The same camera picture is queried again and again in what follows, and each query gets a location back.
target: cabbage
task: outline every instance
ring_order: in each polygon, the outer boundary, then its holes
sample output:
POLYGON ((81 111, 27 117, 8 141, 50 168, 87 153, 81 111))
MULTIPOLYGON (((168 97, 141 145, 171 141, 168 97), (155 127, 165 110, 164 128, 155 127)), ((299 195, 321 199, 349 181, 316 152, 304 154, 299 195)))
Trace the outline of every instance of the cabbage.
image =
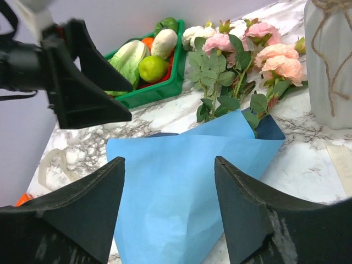
MULTIPOLYGON (((150 56, 147 45, 139 40, 134 40, 123 45, 109 62, 133 85, 133 90, 136 90, 140 79, 138 65, 147 56, 150 56)), ((127 92, 107 91, 106 93, 119 96, 127 92)))

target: white marble surface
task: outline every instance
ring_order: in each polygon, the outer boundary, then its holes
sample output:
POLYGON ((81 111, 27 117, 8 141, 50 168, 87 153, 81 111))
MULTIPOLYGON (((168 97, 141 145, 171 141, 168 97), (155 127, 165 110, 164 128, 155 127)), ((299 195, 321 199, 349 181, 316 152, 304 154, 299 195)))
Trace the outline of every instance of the white marble surface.
MULTIPOLYGON (((247 15, 275 25, 286 44, 293 44, 304 35, 303 10, 306 0, 279 1, 247 15)), ((234 22, 236 35, 244 32, 242 20, 234 22)), ((186 68, 185 79, 189 72, 186 68)), ((66 152, 68 168, 85 176, 104 165, 105 145, 109 138, 140 137, 157 132, 181 133, 196 126, 196 110, 201 93, 185 80, 180 96, 133 110, 133 121, 107 124, 81 130, 55 129, 44 155, 51 149, 66 152)), ((324 147, 328 141, 352 148, 351 130, 334 131, 315 122, 310 113, 308 91, 292 94, 277 105, 272 113, 287 139, 261 180, 287 194, 314 202, 332 203, 346 197, 334 165, 324 147)), ((68 178, 53 161, 48 169, 47 183, 53 189, 69 183, 68 178)), ((48 192, 37 183, 37 172, 29 186, 29 193, 39 196, 48 192)), ((113 243, 110 264, 121 263, 113 243)), ((214 247, 204 261, 229 263, 225 238, 214 247)))

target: green crate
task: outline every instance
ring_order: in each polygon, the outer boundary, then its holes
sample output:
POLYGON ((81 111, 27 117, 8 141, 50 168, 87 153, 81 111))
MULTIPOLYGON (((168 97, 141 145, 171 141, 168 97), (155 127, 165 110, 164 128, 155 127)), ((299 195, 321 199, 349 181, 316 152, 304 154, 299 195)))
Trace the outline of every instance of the green crate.
MULTIPOLYGON (((159 84, 154 84, 115 98, 127 108, 131 109, 134 107, 146 105, 148 103, 179 95, 182 92, 182 84, 184 79, 183 75, 185 72, 186 63, 186 51, 182 47, 182 34, 185 30, 185 23, 183 20, 178 20, 178 23, 178 40, 175 47, 174 62, 170 78, 167 81, 161 82, 159 84)), ((153 32, 142 38, 132 38, 126 43, 132 40, 142 40, 146 37, 153 37, 153 32)), ((105 59, 111 59, 117 51, 118 49, 105 55, 105 59)))

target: flower bouquet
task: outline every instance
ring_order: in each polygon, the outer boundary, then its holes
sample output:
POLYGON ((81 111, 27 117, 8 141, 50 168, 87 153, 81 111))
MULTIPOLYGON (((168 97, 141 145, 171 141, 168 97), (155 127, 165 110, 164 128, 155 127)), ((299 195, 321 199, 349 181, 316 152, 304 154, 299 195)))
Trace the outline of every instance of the flower bouquet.
POLYGON ((256 19, 246 19, 243 36, 233 34, 230 20, 218 29, 212 23, 185 30, 182 42, 189 50, 192 71, 188 78, 204 97, 197 110, 197 122, 207 122, 238 109, 255 87, 267 88, 266 95, 254 91, 244 116, 251 127, 269 115, 273 107, 298 87, 307 88, 299 55, 305 53, 302 37, 294 46, 282 43, 279 30, 256 19), (262 82, 251 80, 260 73, 262 82))

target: jute string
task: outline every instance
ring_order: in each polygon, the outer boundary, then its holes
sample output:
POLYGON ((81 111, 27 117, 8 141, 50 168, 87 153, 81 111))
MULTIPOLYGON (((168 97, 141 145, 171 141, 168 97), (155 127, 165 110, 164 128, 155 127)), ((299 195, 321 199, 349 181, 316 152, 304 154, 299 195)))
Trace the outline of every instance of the jute string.
POLYGON ((337 72, 335 73, 334 77, 331 79, 327 58, 325 57, 325 55, 323 53, 319 52, 315 48, 314 42, 315 42, 315 38, 317 37, 319 31, 323 28, 326 20, 334 12, 337 12, 339 10, 341 10, 344 13, 346 21, 352 31, 352 21, 351 21, 350 17, 348 16, 348 9, 352 8, 352 0, 311 0, 311 1, 317 8, 322 9, 324 12, 324 17, 321 20, 321 22, 319 23, 319 26, 314 33, 314 36, 313 36, 313 39, 311 42, 311 46, 312 46, 313 51, 323 60, 325 67, 326 67, 326 75, 327 75, 328 86, 329 86, 328 96, 329 96, 329 101, 330 101, 330 106, 331 106, 331 115, 334 117, 335 116, 335 108, 334 108, 334 103, 332 100, 332 95, 336 94, 345 100, 351 100, 351 97, 349 95, 345 95, 341 92, 335 91, 335 83, 336 83, 336 79, 337 79, 342 67, 352 57, 352 51, 346 57, 346 59, 342 62, 342 64, 337 69, 337 72))

